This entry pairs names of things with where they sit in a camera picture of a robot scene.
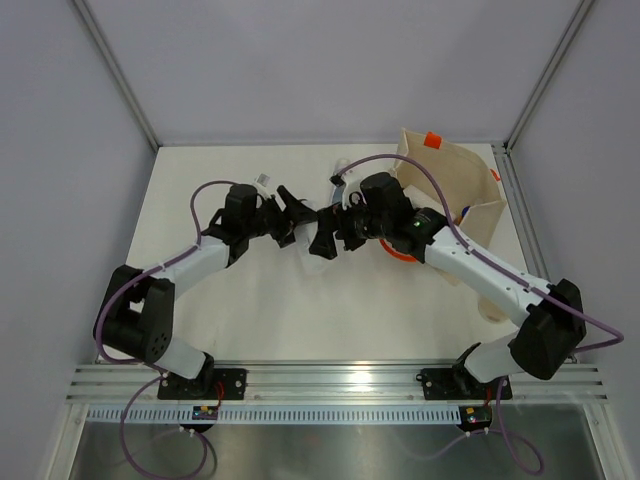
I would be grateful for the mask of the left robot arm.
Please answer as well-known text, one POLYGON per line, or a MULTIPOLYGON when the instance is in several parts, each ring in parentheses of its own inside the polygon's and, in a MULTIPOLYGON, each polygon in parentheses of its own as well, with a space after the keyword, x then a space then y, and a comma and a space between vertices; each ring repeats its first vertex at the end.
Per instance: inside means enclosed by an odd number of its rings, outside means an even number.
POLYGON ((104 359, 144 364, 165 381, 178 380, 180 394, 196 399, 220 388, 213 357, 173 333, 178 298, 233 265, 251 240, 269 236, 284 248, 294 243, 297 227, 317 219, 315 210, 283 186, 273 196, 251 184, 228 187, 223 207, 208 226, 196 228, 196 239, 185 250, 147 269, 122 265, 113 272, 93 332, 104 359))

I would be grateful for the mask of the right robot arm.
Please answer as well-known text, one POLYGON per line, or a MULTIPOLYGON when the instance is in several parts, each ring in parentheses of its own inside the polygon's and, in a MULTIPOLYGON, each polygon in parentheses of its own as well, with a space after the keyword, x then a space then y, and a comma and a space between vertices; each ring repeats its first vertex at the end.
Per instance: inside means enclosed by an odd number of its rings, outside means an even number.
POLYGON ((517 328, 490 343, 476 343, 456 360, 453 385, 474 397, 489 382, 524 372, 549 380, 586 335, 579 288, 532 276, 465 238, 446 216, 419 208, 397 179, 377 173, 361 181, 349 206, 335 203, 317 212, 310 252, 328 260, 337 241, 347 251, 369 239, 383 240, 398 253, 441 270, 496 305, 517 328))

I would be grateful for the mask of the white bottle black cap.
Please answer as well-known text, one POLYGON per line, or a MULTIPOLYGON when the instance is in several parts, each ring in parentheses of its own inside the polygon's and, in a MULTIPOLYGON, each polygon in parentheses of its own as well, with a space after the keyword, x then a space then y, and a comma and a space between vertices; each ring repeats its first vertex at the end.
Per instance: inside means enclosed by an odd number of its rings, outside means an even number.
POLYGON ((432 208, 434 210, 440 210, 442 207, 437 200, 434 200, 414 185, 408 185, 403 192, 414 208, 432 208))

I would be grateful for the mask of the orange bottle blue cap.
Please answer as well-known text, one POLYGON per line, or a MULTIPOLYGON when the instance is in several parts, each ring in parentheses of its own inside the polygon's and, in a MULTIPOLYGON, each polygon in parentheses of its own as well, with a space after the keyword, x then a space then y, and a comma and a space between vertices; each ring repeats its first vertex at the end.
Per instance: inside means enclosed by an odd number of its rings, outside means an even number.
POLYGON ((468 214, 470 208, 471 208, 471 206, 467 205, 461 210, 461 213, 460 213, 459 217, 457 218, 457 223, 458 224, 462 223, 462 221, 464 220, 464 218, 468 214))

